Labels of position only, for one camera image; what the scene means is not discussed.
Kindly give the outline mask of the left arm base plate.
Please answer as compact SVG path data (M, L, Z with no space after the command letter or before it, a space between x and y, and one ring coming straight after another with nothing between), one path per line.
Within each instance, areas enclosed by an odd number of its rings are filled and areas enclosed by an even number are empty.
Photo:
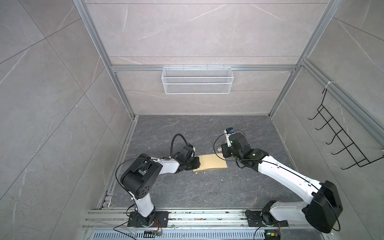
M154 211L147 217L141 216L138 211L130 212L129 220L127 223L128 227L152 227L165 228L168 226L170 212L167 211Z

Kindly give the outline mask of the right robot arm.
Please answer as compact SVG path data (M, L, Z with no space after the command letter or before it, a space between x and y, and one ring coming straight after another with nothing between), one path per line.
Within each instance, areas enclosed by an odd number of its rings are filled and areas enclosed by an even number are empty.
M274 226L284 221L308 223L322 233L330 233L335 226L341 230L339 216L343 211L338 189L330 181L319 182L306 177L261 149L253 149L242 133L233 128L225 130L226 142L221 145L222 160L230 157L239 168L249 168L279 182L298 197L300 202L269 201L260 213L264 226Z

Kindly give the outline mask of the yellow kraft envelope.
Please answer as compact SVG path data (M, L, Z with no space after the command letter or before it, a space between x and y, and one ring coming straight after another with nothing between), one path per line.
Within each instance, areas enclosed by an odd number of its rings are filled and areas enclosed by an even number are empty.
M216 170L216 169L226 169L227 162L222 160L215 154L211 155L201 155L199 156L200 166L193 170L194 172L198 171L208 171L208 170Z

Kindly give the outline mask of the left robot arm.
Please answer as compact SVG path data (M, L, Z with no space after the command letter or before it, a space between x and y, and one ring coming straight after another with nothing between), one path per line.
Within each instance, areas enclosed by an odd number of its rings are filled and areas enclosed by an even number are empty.
M141 154L120 177L120 184L132 197L136 211L142 218L152 217L155 207L150 197L150 190L159 175L177 174L200 167L200 159L195 156L195 147L187 144L180 152L169 158L152 158Z

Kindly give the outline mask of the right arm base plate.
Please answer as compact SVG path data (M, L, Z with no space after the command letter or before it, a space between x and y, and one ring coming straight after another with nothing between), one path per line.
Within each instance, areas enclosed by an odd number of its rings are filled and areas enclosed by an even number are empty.
M287 221L278 221L270 213L246 210L245 216L249 227L288 227Z

